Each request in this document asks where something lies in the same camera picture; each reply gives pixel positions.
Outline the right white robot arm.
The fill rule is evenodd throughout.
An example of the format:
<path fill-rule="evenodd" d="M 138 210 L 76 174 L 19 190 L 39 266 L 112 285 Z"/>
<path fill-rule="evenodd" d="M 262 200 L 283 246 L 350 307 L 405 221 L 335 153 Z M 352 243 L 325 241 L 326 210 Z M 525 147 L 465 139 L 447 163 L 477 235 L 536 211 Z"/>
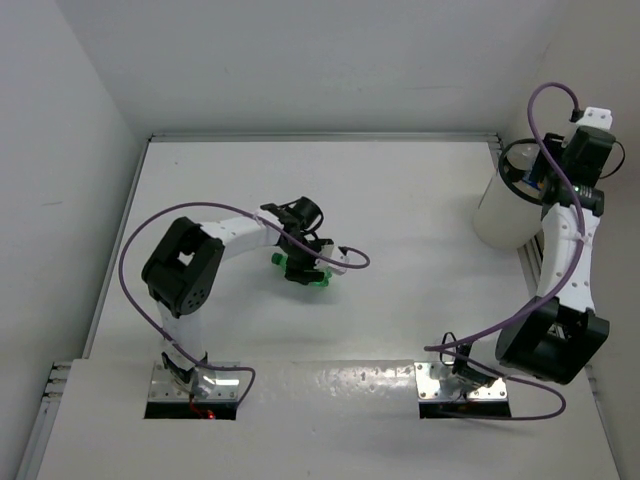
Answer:
<path fill-rule="evenodd" d="M 537 379 L 570 383 L 608 339 L 610 324 L 591 295 L 591 255 L 604 214 L 596 183 L 616 142 L 607 130 L 580 126 L 555 146 L 560 173 L 547 172 L 540 203 L 544 234 L 541 275 L 519 319 L 501 329 L 498 363 Z"/>

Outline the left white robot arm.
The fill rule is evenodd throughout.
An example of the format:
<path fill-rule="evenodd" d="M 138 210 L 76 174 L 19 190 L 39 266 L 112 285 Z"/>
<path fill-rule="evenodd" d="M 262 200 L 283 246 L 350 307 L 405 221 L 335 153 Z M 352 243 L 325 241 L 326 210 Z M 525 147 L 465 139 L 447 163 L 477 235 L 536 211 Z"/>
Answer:
<path fill-rule="evenodd" d="M 282 250 L 273 260 L 284 268 L 289 281 L 326 285 L 333 274 L 343 274 L 343 267 L 323 260 L 348 258 L 332 239 L 317 236 L 315 224 L 322 220 L 321 209 L 306 197 L 288 205 L 264 204 L 248 216 L 219 222 L 174 220 L 142 270 L 163 330 L 192 357 L 205 362 L 198 310 L 207 301 L 219 267 L 262 247 Z"/>

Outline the green plastic bottle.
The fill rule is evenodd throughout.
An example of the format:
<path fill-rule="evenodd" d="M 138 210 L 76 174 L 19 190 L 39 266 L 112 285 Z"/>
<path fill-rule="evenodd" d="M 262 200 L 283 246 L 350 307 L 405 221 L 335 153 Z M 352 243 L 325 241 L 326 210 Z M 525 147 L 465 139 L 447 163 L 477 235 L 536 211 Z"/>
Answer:
<path fill-rule="evenodd" d="M 286 268 L 295 268 L 301 270 L 314 269 L 312 266 L 303 265 L 300 262 L 297 262 L 295 259 L 292 259 L 291 257 L 281 253 L 273 253 L 271 256 L 271 263 L 280 267 L 284 271 L 284 275 Z"/>

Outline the blue-label plastic bottle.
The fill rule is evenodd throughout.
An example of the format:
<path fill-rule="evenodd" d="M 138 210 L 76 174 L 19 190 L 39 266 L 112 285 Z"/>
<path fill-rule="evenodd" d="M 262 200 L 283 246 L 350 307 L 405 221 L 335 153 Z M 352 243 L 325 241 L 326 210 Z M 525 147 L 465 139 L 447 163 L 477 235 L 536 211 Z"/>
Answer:
<path fill-rule="evenodd" d="M 544 179 L 548 172 L 548 162 L 546 157 L 539 152 L 536 158 L 531 162 L 523 180 L 532 188 L 540 191 L 544 186 Z"/>

